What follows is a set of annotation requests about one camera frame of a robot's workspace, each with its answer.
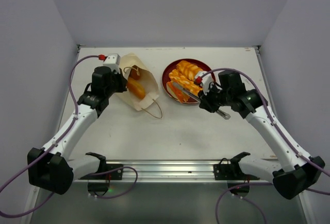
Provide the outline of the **metal tongs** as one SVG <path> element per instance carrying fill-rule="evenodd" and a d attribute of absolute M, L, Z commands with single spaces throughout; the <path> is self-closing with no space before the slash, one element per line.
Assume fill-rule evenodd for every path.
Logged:
<path fill-rule="evenodd" d="M 185 89 L 185 88 L 183 88 L 181 85 L 179 85 L 177 82 L 174 82 L 173 85 L 174 85 L 174 87 L 176 87 L 177 89 L 179 89 L 179 90 L 182 91 L 183 93 L 187 94 L 189 97 L 193 98 L 194 100 L 196 100 L 196 101 L 198 101 L 198 102 L 201 102 L 201 100 L 200 100 L 200 98 L 199 98 L 198 96 L 192 94 L 192 93 L 189 92 L 187 89 Z M 224 111 L 222 111 L 222 110 L 220 110 L 220 109 L 218 109 L 218 110 L 216 111 L 216 113 L 217 113 L 218 115 L 220 115 L 220 116 L 221 116 L 223 119 L 225 119 L 225 120 L 229 120 L 229 119 L 231 118 L 231 116 L 230 116 L 228 113 L 226 113 L 226 112 L 224 112 Z"/>

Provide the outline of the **beige paper bag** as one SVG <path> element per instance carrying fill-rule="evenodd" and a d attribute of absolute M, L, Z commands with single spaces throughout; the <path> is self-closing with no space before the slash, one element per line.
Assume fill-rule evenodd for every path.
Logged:
<path fill-rule="evenodd" d="M 157 102 L 159 86 L 141 59 L 133 53 L 127 54 L 120 60 L 120 69 L 127 80 L 127 91 L 116 96 L 135 111 L 144 111 L 156 119 L 163 118 Z"/>

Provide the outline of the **fake sandwich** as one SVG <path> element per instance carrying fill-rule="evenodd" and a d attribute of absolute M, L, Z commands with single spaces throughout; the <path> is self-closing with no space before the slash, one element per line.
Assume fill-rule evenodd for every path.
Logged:
<path fill-rule="evenodd" d="M 189 102 L 190 97 L 182 91 L 182 86 L 175 80 L 170 80 L 166 83 L 168 93 L 182 104 Z"/>

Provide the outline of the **braided fake bread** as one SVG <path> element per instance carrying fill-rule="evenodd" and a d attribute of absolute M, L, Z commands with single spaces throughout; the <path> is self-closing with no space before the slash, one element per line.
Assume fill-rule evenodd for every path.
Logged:
<path fill-rule="evenodd" d="M 201 72 L 204 71 L 202 68 L 198 67 L 197 65 L 190 63 L 186 60 L 180 61 L 176 65 L 176 69 L 183 74 L 187 79 L 194 81 L 195 76 Z"/>
<path fill-rule="evenodd" d="M 189 80 L 185 75 L 180 73 L 177 69 L 174 69 L 169 73 L 169 78 L 172 81 L 177 82 L 183 88 L 189 90 L 194 95 L 198 95 L 198 92 L 202 90 L 201 87 L 194 84 L 193 81 Z"/>

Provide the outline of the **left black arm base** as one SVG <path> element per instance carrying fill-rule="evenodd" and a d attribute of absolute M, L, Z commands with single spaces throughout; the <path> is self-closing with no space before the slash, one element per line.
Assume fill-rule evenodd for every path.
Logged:
<path fill-rule="evenodd" d="M 88 183 L 87 188 L 88 192 L 92 195 L 96 196 L 104 196 L 109 188 L 110 188 L 110 181 L 113 180 L 121 180 L 122 179 L 122 172 L 119 167 L 122 167 L 123 164 L 107 164 L 106 157 L 102 156 L 97 153 L 88 152 L 86 153 L 88 156 L 96 157 L 100 160 L 100 165 L 98 167 L 97 173 L 103 173 L 109 170 L 116 169 L 116 171 L 106 174 L 106 175 L 99 175 L 99 176 L 85 176 L 85 179 L 92 179 L 92 180 L 104 180 L 104 183 Z"/>

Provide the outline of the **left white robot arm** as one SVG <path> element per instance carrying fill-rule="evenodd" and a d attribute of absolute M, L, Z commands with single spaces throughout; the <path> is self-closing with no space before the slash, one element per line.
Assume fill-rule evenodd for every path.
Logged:
<path fill-rule="evenodd" d="M 28 179 L 31 185 L 62 195 L 73 181 L 92 175 L 96 179 L 107 173 L 106 158 L 87 152 L 78 160 L 69 157 L 86 130 L 109 105 L 114 93 L 127 90 L 122 70 L 114 65 L 95 68 L 89 83 L 77 102 L 74 113 L 55 136 L 41 149 L 32 148 L 27 155 Z"/>

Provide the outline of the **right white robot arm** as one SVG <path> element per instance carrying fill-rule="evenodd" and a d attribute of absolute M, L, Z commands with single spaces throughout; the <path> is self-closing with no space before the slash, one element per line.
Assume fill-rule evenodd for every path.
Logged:
<path fill-rule="evenodd" d="M 286 199 L 294 198 L 315 184 L 320 174 L 326 172 L 325 162 L 320 156 L 312 157 L 294 140 L 257 86 L 247 90 L 241 80 L 243 72 L 235 69 L 218 69 L 219 83 L 211 74 L 212 71 L 201 71 L 194 78 L 195 84 L 202 88 L 198 93 L 199 107 L 210 113 L 222 106 L 230 107 L 254 127 L 278 159 L 278 164 L 272 164 L 242 152 L 231 158 L 225 172 L 236 179 L 252 175 L 268 181 Z"/>

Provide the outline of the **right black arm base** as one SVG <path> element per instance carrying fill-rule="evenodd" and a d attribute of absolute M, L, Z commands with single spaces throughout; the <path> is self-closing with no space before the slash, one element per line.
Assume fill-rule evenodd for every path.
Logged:
<path fill-rule="evenodd" d="M 228 188 L 235 187 L 231 189 L 230 192 L 239 197 L 245 197 L 250 191 L 249 186 L 238 186 L 239 184 L 249 183 L 250 180 L 259 180 L 260 178 L 248 175 L 242 172 L 238 162 L 241 159 L 250 156 L 248 152 L 242 152 L 231 159 L 222 158 L 218 163 L 213 165 L 213 174 L 215 180 L 226 180 L 226 181 L 241 181 L 241 183 L 227 183 Z"/>

